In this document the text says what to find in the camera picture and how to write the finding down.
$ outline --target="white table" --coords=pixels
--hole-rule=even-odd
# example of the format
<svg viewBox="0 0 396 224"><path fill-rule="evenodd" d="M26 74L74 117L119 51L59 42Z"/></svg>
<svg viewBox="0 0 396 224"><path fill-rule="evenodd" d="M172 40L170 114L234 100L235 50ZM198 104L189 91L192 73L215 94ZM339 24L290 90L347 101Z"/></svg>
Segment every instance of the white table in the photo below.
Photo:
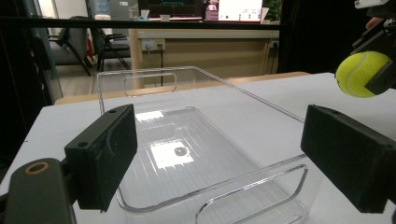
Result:
<svg viewBox="0 0 396 224"><path fill-rule="evenodd" d="M301 118L304 118L308 105L322 105L339 110L396 139L396 91L387 91L370 99L352 98L338 89L333 74L255 81L238 86ZM64 146L99 116L97 101L43 108L3 180L0 193L7 192L10 175L25 163L41 158L62 160ZM77 204L74 208L78 223L124 222L124 216L115 199L108 212L103 214L98 211L79 210ZM306 223L390 223L394 209L395 205L389 202L384 214L361 214L330 180L325 178Z"/></svg>

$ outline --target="chair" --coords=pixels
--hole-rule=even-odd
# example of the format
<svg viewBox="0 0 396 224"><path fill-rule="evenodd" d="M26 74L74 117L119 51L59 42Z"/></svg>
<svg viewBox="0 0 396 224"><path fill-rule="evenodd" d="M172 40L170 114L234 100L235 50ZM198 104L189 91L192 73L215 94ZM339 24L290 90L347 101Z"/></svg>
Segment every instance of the chair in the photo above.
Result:
<svg viewBox="0 0 396 224"><path fill-rule="evenodd" d="M131 70L124 58L131 58L130 44L125 35L106 35L102 29L91 28L93 44L98 52L97 70L104 71L105 59L119 59L126 70Z"/></svg>
<svg viewBox="0 0 396 224"><path fill-rule="evenodd" d="M59 35L50 36L49 45L56 65L81 64L88 76L91 76L86 28L63 28Z"/></svg>

